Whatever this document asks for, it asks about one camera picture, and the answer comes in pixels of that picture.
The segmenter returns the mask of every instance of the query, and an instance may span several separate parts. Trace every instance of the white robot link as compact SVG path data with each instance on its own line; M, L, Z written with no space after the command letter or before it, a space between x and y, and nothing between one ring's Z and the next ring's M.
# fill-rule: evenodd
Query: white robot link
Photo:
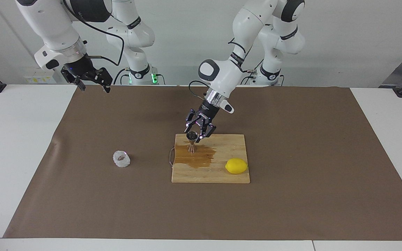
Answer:
M121 49L129 64L133 84L151 84L157 72L147 61L141 47L152 46L155 42L153 30L142 22L134 0L16 0L21 14L39 35L44 46L35 53L37 64L43 69L62 67L61 73L69 83L74 83L82 91L84 81L93 81L110 92L113 78L105 68L97 70L91 59L106 59L89 56L80 35L72 27L72 21L84 24L107 35L108 42ZM99 30L87 22L105 22L112 16L124 25Z
M277 83L281 51L296 54L305 45L305 38L297 27L297 18L304 7L305 0L249 0L240 9L233 20L235 38L229 43L235 47L228 60L207 59L198 68L199 77L210 86L199 109L190 110L186 117L187 135L193 125L200 127L196 143L212 135L216 129L212 119L220 108L233 113L228 98L244 73L241 65L259 34L265 59L257 81L260 80L261 84Z

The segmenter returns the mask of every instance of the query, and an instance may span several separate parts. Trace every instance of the crumpled white paper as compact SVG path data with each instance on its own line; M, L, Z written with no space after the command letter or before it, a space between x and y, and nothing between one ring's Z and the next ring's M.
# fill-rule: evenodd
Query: crumpled white paper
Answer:
M115 151L113 154L113 160L116 166L118 167L128 167L131 163L131 159L124 151Z

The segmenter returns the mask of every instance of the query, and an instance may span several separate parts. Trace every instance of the white wall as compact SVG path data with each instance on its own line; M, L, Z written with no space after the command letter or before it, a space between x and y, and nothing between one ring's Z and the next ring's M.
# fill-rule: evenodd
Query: white wall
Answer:
M156 33L155 45L145 51L168 84L197 79L196 69L204 59L228 57L231 24L246 2L136 1L142 20ZM299 55L285 57L285 85L377 87L402 62L402 0L306 0L299 22L307 43ZM110 20L95 25L106 29L115 24ZM118 58L105 35L82 24L74 26L89 41L89 54ZM0 0L0 77L8 83L22 83L22 71L36 66L32 54L42 45L15 0ZM253 68L262 56L256 41L244 68ZM94 63L107 67L112 75L121 68L101 60Z

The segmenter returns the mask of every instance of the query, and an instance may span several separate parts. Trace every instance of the white table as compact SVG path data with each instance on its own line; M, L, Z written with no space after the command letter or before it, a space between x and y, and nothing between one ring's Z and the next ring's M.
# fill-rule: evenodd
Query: white table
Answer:
M1 239L74 90L10 85L0 94L0 250L402 251L402 242ZM402 178L402 99L389 89L352 92Z

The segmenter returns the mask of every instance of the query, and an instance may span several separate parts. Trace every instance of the wooden cutting board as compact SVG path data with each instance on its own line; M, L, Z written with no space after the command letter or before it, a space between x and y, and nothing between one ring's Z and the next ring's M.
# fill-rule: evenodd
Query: wooden cutting board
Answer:
M174 141L172 183L248 184L249 169L241 174L229 173L229 159L240 158L247 163L244 135L212 135L195 144L195 153L188 152L190 142L185 134Z

